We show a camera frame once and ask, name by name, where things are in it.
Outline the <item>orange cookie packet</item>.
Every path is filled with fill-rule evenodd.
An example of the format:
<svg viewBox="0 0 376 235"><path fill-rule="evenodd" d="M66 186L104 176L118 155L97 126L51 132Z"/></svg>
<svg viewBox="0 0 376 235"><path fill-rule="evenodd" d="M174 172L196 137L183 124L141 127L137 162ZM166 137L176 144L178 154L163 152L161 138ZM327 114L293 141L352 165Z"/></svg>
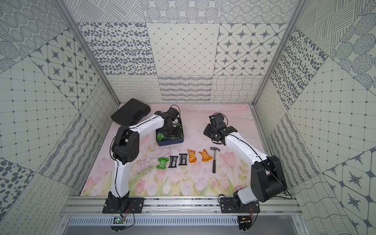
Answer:
<svg viewBox="0 0 376 235"><path fill-rule="evenodd" d="M208 162L213 159L213 157L210 156L205 149L200 151L199 154L202 156L202 162Z"/></svg>
<svg viewBox="0 0 376 235"><path fill-rule="evenodd" d="M188 149L188 155L189 155L189 162L195 163L197 161L197 158L195 156L196 151Z"/></svg>

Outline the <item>black cookie packet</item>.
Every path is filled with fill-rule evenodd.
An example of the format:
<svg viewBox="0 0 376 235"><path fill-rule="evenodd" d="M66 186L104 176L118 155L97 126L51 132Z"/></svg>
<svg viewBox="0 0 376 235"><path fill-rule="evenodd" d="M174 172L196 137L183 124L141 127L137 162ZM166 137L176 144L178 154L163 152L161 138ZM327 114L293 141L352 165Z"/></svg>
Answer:
<svg viewBox="0 0 376 235"><path fill-rule="evenodd" d="M169 161L169 168L176 168L177 167L177 160L178 156L170 156L170 161Z"/></svg>
<svg viewBox="0 0 376 235"><path fill-rule="evenodd" d="M188 165L187 156L188 156L187 153L179 154L179 165Z"/></svg>

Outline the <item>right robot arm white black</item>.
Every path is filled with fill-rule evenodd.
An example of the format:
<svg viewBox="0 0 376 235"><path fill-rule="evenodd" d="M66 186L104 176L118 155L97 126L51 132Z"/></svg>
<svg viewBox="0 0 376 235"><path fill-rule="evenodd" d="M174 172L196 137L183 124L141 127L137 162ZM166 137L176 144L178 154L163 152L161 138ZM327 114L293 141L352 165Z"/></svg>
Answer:
<svg viewBox="0 0 376 235"><path fill-rule="evenodd" d="M265 202L287 191L285 174L278 157L257 150L231 126L217 128L208 124L203 134L215 143L230 148L250 167L250 185L234 193L236 205Z"/></svg>

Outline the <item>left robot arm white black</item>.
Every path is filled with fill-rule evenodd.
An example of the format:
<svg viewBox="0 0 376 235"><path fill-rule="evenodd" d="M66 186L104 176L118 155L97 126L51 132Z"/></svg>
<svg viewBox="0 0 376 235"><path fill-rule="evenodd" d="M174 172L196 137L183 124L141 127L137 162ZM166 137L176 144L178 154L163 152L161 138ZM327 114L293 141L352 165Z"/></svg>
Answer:
<svg viewBox="0 0 376 235"><path fill-rule="evenodd" d="M140 140L155 130L162 130L165 136L181 136L180 111L170 107L168 111L156 111L141 123L122 127L114 138L111 147L115 161L115 176L108 200L120 211L126 210L129 198L129 178L133 161L140 151Z"/></svg>

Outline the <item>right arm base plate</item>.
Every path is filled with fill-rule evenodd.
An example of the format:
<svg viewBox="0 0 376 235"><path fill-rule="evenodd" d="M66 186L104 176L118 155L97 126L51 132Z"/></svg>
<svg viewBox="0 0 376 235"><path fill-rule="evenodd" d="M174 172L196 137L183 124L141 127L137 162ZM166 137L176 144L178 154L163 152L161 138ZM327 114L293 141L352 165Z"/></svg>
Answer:
<svg viewBox="0 0 376 235"><path fill-rule="evenodd" d="M248 204L242 204L240 201L234 200L233 197L219 197L218 202L222 213L259 213L259 203L257 201Z"/></svg>

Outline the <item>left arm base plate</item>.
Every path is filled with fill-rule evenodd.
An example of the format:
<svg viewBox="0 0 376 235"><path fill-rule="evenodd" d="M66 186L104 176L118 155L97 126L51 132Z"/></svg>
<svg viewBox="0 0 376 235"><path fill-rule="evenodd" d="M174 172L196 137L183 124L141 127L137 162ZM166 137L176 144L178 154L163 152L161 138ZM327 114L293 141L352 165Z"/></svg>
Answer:
<svg viewBox="0 0 376 235"><path fill-rule="evenodd" d="M144 201L144 198L129 197L129 193L127 193L124 197L118 197L112 194L112 192L109 192L102 209L102 213L142 213Z"/></svg>

